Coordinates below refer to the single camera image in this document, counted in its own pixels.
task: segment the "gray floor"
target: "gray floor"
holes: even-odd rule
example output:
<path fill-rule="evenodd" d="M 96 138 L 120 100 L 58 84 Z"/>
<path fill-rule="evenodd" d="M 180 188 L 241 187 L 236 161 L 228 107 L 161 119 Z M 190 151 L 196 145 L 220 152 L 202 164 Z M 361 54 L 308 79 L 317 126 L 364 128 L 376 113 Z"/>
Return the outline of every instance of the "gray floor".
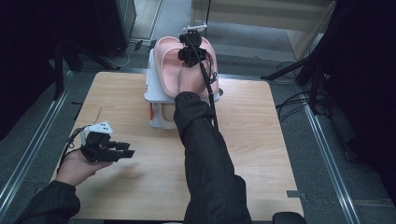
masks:
<path fill-rule="evenodd" d="M 152 38 L 158 39 L 166 35 L 179 34 L 181 28 L 190 22 L 190 8 L 191 3 L 187 0 L 164 1 Z M 260 80 L 261 75 L 274 73 L 280 63 L 294 61 L 290 43 L 284 31 L 214 22 L 209 22 L 208 25 L 207 38 L 218 55 L 218 67 L 221 74 L 233 75 L 234 78 Z M 136 68 L 146 68 L 148 51 L 147 46 L 143 46 L 138 51 L 130 50 L 131 61 L 122 67 L 120 72 L 133 72 Z M 78 105 L 73 105 L 72 102 L 83 102 L 95 74 L 103 71 L 96 63 L 85 57 L 82 59 L 84 68 L 80 73 L 72 74 L 72 82 L 69 83 L 70 91 L 63 107 L 53 121 L 6 215 L 3 220 L 0 220 L 1 223 L 12 223 L 34 193 L 44 188 L 50 180 L 65 139 L 72 131 L 73 118 L 78 112 Z M 112 60 L 115 63 L 126 62 L 123 55 Z M 300 91 L 292 79 L 285 77 L 270 84 L 276 105 Z M 6 139 L 0 142 L 0 152 L 6 155 L 0 159 L 3 167 L 0 172 L 2 187 L 34 137 L 35 130 L 52 103 L 53 93 L 54 87 L 51 86 L 21 118 Z M 285 113 L 296 106 L 286 107 Z M 347 161 L 343 146 L 333 129 L 332 121 L 325 116 L 318 116 L 318 120 L 361 223 L 396 223 L 395 208 L 384 191 L 378 174 L 364 164 Z M 281 128 L 296 184 L 302 195 L 307 223 L 348 223 L 305 111 L 301 110 L 285 119 L 281 122 Z M 71 220 L 71 223 L 103 223 L 103 220 Z"/>

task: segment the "floor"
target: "floor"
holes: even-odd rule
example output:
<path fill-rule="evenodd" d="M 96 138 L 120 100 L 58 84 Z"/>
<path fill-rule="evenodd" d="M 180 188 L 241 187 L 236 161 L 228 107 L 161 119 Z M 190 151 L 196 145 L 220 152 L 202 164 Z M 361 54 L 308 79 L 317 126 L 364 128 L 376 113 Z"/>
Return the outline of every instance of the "floor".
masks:
<path fill-rule="evenodd" d="M 151 35 L 151 37 L 144 41 L 144 46 L 140 50 L 129 51 L 130 62 L 120 71 L 144 72 L 149 41 L 166 35 L 177 36 L 190 22 L 189 8 L 191 8 L 189 0 L 163 1 L 154 29 L 150 29 L 145 36 L 139 36 Z M 288 62 L 295 61 L 290 43 L 282 30 L 215 22 L 210 22 L 208 25 L 207 38 L 218 54 L 221 74 L 234 78 L 260 80 L 260 76 L 270 75 L 290 64 Z M 18 190 L 15 191 L 12 203 L 2 205 L 0 212 L 2 223 L 12 223 L 28 203 L 29 198 L 47 185 L 64 147 L 64 139 L 73 127 L 73 118 L 78 113 L 79 105 L 73 102 L 84 101 L 94 75 L 103 70 L 90 59 L 84 56 L 81 58 L 84 68 L 80 73 L 70 73 L 67 76 L 69 80 L 67 95 L 62 105 L 59 108 L 53 105 L 51 97 L 54 87 L 51 86 L 21 118 L 8 137 L 0 142 L 0 152 L 7 155 L 0 159 L 4 167 L 0 172 L 2 187 L 18 168 L 23 153 L 35 148 L 34 160 L 28 164 L 30 168 L 27 173 L 20 176 L 21 182 L 14 186 Z M 111 61 L 122 64 L 127 62 L 127 57 L 121 54 Z M 309 90 L 309 84 L 306 87 L 299 87 L 294 84 L 293 78 L 294 74 L 291 73 L 270 82 L 276 105 L 301 92 L 301 89 Z M 298 106 L 289 105 L 284 108 L 284 113 L 287 114 Z M 41 136 L 43 141 L 37 146 L 32 146 L 32 141 L 37 139 L 35 131 L 40 129 L 41 121 L 49 108 L 58 109 L 56 117 L 49 119 L 50 128 Z M 364 164 L 346 160 L 344 147 L 332 126 L 331 118 L 313 117 L 307 107 L 301 109 L 282 121 L 281 128 L 307 222 L 310 224 L 396 223 L 395 207 L 381 186 L 378 174 Z M 346 191 L 340 192 L 334 187 L 340 185 L 345 186 Z M 342 200 L 339 200 L 340 195 L 349 196 L 346 201 L 351 201 L 352 206 L 342 203 Z M 103 223 L 103 220 L 72 219 L 70 223 Z"/>

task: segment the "black mount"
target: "black mount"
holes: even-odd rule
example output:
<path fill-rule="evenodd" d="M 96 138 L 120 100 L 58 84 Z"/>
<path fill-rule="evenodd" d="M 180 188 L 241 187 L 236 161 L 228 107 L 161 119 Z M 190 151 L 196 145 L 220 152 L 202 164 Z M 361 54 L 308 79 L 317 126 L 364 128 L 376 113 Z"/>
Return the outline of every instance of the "black mount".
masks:
<path fill-rule="evenodd" d="M 185 35 L 180 35 L 178 38 L 180 43 L 186 45 L 185 48 L 178 52 L 179 60 L 184 61 L 189 67 L 193 67 L 198 62 L 206 60 L 206 49 L 199 48 L 202 44 L 202 38 L 197 31 L 189 30 Z"/>

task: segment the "white bracket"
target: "white bracket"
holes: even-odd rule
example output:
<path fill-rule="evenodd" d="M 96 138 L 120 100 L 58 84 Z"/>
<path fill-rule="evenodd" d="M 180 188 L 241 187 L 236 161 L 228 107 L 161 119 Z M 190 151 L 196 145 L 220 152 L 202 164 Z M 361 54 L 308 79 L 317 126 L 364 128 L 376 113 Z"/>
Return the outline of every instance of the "white bracket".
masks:
<path fill-rule="evenodd" d="M 93 133 L 113 133 L 113 130 L 111 129 L 107 121 L 87 126 L 85 127 L 84 131 L 79 133 L 79 135 L 81 136 L 81 144 L 83 146 L 87 145 L 85 131 L 89 131 Z"/>
<path fill-rule="evenodd" d="M 184 31 L 184 33 L 187 33 L 189 30 L 196 30 L 197 32 L 202 32 L 202 31 L 204 31 L 206 28 L 207 28 L 207 25 L 206 25 L 206 24 L 204 24 L 204 25 L 199 25 L 199 26 L 187 26 L 187 28 L 186 28 L 186 27 L 183 27 L 183 31 Z"/>

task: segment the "wooden table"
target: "wooden table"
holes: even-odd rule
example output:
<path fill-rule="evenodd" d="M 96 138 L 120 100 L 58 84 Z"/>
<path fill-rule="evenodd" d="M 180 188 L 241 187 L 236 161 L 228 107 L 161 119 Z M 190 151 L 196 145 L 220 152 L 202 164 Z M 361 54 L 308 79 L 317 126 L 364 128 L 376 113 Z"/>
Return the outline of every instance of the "wooden table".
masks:
<path fill-rule="evenodd" d="M 74 129 L 108 121 L 111 140 L 131 143 L 122 159 L 78 186 L 81 210 L 75 218 L 183 220 L 190 194 L 184 174 L 184 148 L 177 130 L 149 125 L 144 99 L 146 76 L 102 72 L 96 75 Z M 290 160 L 268 83 L 222 78 L 216 103 L 235 172 L 247 182 L 247 207 L 254 220 L 279 211 L 303 215 Z"/>

